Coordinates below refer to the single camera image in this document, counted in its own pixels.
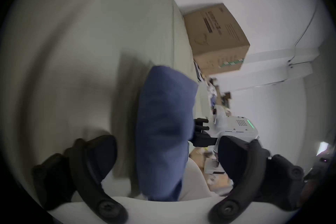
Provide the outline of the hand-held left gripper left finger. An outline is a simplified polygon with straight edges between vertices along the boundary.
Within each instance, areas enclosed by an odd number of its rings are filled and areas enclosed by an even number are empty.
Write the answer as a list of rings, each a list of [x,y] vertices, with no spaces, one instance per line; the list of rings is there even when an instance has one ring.
[[[117,143],[112,135],[89,141],[75,140],[63,154],[56,153],[32,168],[33,184],[43,209],[50,211],[71,202],[78,192],[84,203],[101,220],[124,224],[128,220],[123,205],[108,196],[102,181],[117,159]]]

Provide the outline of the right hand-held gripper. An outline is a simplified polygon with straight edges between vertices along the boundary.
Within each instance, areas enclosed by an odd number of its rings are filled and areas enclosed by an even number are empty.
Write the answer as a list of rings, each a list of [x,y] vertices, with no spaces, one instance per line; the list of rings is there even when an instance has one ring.
[[[258,131],[249,119],[232,116],[229,112],[222,105],[214,105],[212,121],[207,118],[194,119],[192,145],[208,148],[212,153],[212,156],[206,157],[205,174],[244,172],[249,144],[258,139]]]

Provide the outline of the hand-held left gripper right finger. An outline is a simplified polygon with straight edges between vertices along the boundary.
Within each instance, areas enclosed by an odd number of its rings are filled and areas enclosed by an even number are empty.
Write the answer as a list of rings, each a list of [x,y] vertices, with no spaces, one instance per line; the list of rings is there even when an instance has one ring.
[[[217,138],[214,150],[233,189],[208,214],[210,223],[236,220],[252,202],[275,205],[285,212],[297,209],[304,187],[304,170],[282,155],[270,155],[257,139]]]

